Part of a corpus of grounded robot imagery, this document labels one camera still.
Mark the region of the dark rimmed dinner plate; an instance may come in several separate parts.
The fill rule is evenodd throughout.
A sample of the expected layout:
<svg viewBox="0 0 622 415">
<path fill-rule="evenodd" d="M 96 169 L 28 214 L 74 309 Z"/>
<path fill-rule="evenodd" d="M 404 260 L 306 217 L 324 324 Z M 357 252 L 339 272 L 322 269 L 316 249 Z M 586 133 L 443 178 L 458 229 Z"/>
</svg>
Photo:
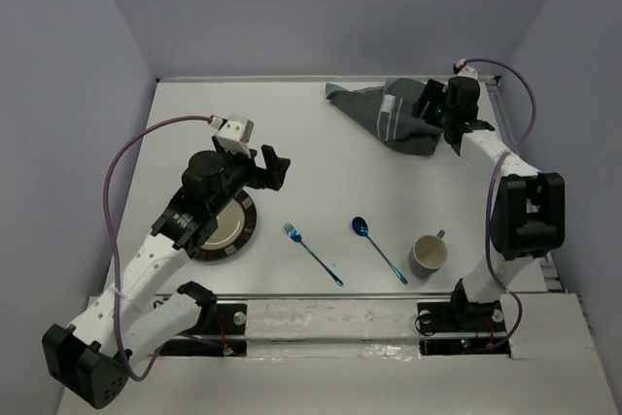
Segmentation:
<svg viewBox="0 0 622 415">
<path fill-rule="evenodd" d="M 258 211 L 254 199 L 245 190 L 240 191 L 219 214 L 217 221 L 217 230 L 203 244 L 196 261 L 220 261 L 242 251 L 257 229 Z"/>
</svg>

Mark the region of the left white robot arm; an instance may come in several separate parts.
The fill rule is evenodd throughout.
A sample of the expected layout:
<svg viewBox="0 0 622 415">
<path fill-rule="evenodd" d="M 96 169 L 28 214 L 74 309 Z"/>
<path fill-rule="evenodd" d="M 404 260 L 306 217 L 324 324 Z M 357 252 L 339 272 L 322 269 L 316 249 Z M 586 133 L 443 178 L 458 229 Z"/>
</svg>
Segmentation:
<svg viewBox="0 0 622 415">
<path fill-rule="evenodd" d="M 217 298 L 189 281 L 151 312 L 161 286 L 190 260 L 218 228 L 218 216 L 245 188 L 279 190 L 291 165 L 264 145 L 233 154 L 221 146 L 194 154 L 182 184 L 155 221 L 123 273 L 68 325 L 52 325 L 42 337 L 48 371 L 95 409 L 109 405 L 130 378 L 130 367 L 174 335 L 203 332 L 215 321 Z"/>
</svg>

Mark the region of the grey striped cloth placemat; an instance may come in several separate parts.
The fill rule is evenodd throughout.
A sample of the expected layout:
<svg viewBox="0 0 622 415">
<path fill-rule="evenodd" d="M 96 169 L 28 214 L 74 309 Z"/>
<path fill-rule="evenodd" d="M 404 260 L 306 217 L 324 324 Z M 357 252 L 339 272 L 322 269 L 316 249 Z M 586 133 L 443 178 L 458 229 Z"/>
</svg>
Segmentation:
<svg viewBox="0 0 622 415">
<path fill-rule="evenodd" d="M 433 156 L 442 129 L 420 118 L 417 103 L 425 85 L 388 79 L 381 86 L 349 90 L 325 85 L 326 100 L 391 150 L 410 156 Z"/>
</svg>

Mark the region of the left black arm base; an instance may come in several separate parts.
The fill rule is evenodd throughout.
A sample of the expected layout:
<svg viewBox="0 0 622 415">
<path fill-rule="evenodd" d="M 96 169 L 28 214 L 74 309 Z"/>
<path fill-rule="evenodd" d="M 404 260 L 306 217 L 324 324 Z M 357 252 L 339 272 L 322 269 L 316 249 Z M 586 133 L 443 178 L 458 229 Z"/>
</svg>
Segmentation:
<svg viewBox="0 0 622 415">
<path fill-rule="evenodd" d="M 163 357 L 243 357 L 247 304 L 219 302 L 215 314 L 202 313 L 197 324 L 168 340 L 160 349 Z"/>
</svg>

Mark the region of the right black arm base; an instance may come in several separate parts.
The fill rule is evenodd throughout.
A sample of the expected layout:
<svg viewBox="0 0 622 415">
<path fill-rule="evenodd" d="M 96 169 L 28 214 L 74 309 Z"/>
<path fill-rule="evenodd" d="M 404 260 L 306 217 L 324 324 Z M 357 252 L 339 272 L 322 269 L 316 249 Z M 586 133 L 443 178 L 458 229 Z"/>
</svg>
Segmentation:
<svg viewBox="0 0 622 415">
<path fill-rule="evenodd" d="M 511 353 L 498 301 L 464 320 L 456 318 L 449 301 L 420 302 L 414 327 L 420 334 L 419 351 L 423 357 Z"/>
</svg>

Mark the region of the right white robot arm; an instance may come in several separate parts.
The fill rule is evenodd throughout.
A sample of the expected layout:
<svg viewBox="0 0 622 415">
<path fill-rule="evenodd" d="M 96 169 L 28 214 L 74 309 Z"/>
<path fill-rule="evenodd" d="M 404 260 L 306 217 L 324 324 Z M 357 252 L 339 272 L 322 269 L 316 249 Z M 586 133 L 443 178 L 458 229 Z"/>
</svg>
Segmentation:
<svg viewBox="0 0 622 415">
<path fill-rule="evenodd" d="M 413 114 L 438 126 L 454 152 L 489 178 L 485 254 L 460 279 L 447 306 L 449 322 L 470 329 L 495 313 L 502 293 L 535 259 L 565 240 L 565 181 L 541 172 L 509 149 L 478 117 L 480 85 L 466 75 L 429 80 Z"/>
</svg>

